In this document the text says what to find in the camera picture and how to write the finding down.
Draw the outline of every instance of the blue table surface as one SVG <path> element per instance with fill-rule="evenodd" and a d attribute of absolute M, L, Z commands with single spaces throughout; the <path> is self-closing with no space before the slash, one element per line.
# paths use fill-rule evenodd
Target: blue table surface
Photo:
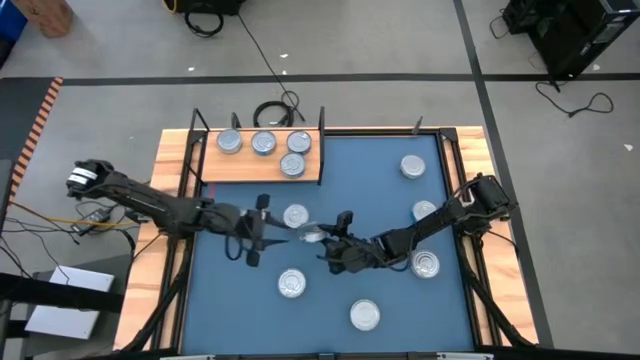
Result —
<path fill-rule="evenodd" d="M 446 200 L 444 177 L 433 136 L 417 138 L 327 138 L 322 186 L 315 183 L 215 184 L 204 189 L 216 202 L 244 208 L 256 196 L 271 195 L 270 210 L 281 217 L 292 204 L 309 209 L 311 220 L 335 223 L 345 210 L 354 212 L 350 231 L 372 237 L 411 224 L 411 207 Z M 399 171 L 404 155 L 416 154 L 426 174 L 409 180 Z M 410 270 L 370 269 L 332 275 L 320 244 L 299 241 L 293 233 L 270 227 L 266 238 L 287 239 L 262 253 L 260 266 L 230 261 L 224 241 L 198 234 L 183 332 L 183 355 L 296 354 L 317 352 L 407 352 L 472 350 L 469 319 L 451 229 L 419 244 L 440 260 L 433 279 Z M 232 252 L 237 248 L 232 243 Z M 307 279 L 304 294 L 284 298 L 277 281 L 287 268 Z M 375 302 L 378 326 L 357 330 L 349 310 L 359 299 Z"/>

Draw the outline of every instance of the wooden board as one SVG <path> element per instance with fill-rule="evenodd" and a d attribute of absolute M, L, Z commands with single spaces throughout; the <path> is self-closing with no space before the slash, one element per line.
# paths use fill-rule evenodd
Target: wooden board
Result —
<path fill-rule="evenodd" d="M 457 127 L 457 131 L 467 179 L 475 177 L 479 172 L 494 174 L 493 163 L 483 128 L 479 126 L 463 126 Z M 175 194 L 177 192 L 186 149 L 186 136 L 187 130 L 163 131 L 154 164 L 151 186 L 168 193 Z M 212 145 L 215 146 L 215 143 L 208 144 L 207 148 Z M 455 187 L 459 179 L 455 174 L 453 156 L 450 148 L 445 148 L 445 150 Z M 207 163 L 212 161 L 208 154 L 207 152 L 205 168 Z M 494 224 L 493 231 L 509 239 L 511 238 L 511 231 L 507 223 Z M 143 247 L 155 235 L 156 229 L 153 225 L 144 225 L 140 231 L 136 247 L 138 249 Z M 483 240 L 485 263 L 493 298 L 518 331 L 528 340 L 537 342 L 533 316 L 531 315 L 522 273 L 520 272 L 513 246 L 504 239 L 490 234 L 485 235 Z M 166 241 L 158 239 L 133 263 L 114 349 L 119 349 L 131 341 L 157 305 L 166 254 Z M 476 301 L 476 308 L 480 314 L 479 321 L 484 344 L 491 344 L 487 318 L 483 315 L 484 310 L 479 300 Z M 173 311 L 174 309 L 172 308 L 167 312 L 168 319 L 173 317 Z M 168 326 L 168 324 L 165 324 L 165 331 L 163 332 L 161 344 L 164 346 L 169 344 L 168 335 L 170 331 L 168 331 Z"/>
<path fill-rule="evenodd" d="M 242 135 L 242 149 L 236 154 L 227 155 L 216 146 L 216 139 L 222 130 L 212 129 L 206 149 L 206 159 L 202 172 L 205 182 L 283 182 L 318 181 L 320 177 L 320 132 L 317 128 L 304 128 L 311 136 L 311 151 L 304 156 L 306 170 L 297 179 L 289 179 L 280 171 L 280 159 L 287 150 L 287 137 L 292 128 L 264 128 L 276 136 L 276 149 L 273 154 L 261 156 L 251 147 L 251 138 L 257 132 L 254 129 L 238 129 Z"/>

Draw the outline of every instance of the concrete floor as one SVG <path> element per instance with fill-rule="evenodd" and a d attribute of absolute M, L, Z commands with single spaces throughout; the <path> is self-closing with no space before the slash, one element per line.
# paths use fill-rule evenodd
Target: concrete floor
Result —
<path fill-rule="evenodd" d="M 194 37 L 156 0 L 69 0 L 76 11 L 66 38 L 26 29 L 0 76 L 66 78 L 267 75 L 236 18 L 214 39 Z M 532 74 L 534 53 L 523 36 L 494 40 L 488 22 L 507 0 L 463 0 L 485 74 Z M 288 74 L 470 74 L 454 0 L 262 0 L 242 12 L 277 72 Z M 504 26 L 501 21 L 496 29 Z M 597 61 L 599 73 L 640 72 L 640 23 Z M 288 54 L 286 59 L 281 54 Z M 632 229 L 640 212 L 640 82 L 576 82 L 554 94 L 563 106 L 585 106 L 607 92 L 616 110 L 568 119 L 534 83 L 494 82 L 487 89 L 522 208 L 535 270 L 557 348 L 640 353 L 640 245 Z M 476 86 L 468 82 L 380 81 L 292 83 L 301 111 L 328 125 L 484 125 Z M 52 216 L 75 217 L 64 181 L 73 161 L 102 158 L 137 179 L 148 178 L 163 128 L 185 127 L 198 107 L 213 126 L 235 111 L 249 124 L 255 107 L 277 99 L 277 84 L 63 86 L 17 201 Z M 277 111 L 265 121 L 279 119 Z M 628 151 L 625 144 L 636 149 Z M 10 211 L 10 216 L 32 218 Z M 5 236 L 28 270 L 50 270 L 37 239 Z M 65 265 L 126 254 L 117 234 L 76 246 L 45 237 Z M 0 262 L 1 271 L 14 271 Z M 67 359 L 104 343 L 47 355 Z"/>

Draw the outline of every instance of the wooden shelf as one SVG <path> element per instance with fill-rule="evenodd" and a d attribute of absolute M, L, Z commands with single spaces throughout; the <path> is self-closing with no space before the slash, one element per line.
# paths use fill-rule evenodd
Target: wooden shelf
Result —
<path fill-rule="evenodd" d="M 260 128 L 238 129 L 242 135 L 242 149 L 227 155 L 218 149 L 218 134 L 225 129 L 212 129 L 207 140 L 202 180 L 204 182 L 306 182 L 318 181 L 320 177 L 320 132 L 317 128 Z M 251 147 L 251 137 L 260 131 L 269 130 L 276 136 L 276 149 L 269 156 L 256 154 Z M 311 151 L 304 156 L 304 175 L 289 179 L 280 171 L 280 159 L 289 151 L 287 137 L 296 130 L 304 130 L 311 136 Z"/>

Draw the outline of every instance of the cardboard box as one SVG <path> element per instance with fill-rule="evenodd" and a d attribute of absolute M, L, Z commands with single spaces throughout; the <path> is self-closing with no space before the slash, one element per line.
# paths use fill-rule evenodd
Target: cardboard box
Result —
<path fill-rule="evenodd" d="M 71 31 L 73 10 L 65 0 L 11 0 L 46 37 L 65 36 Z"/>

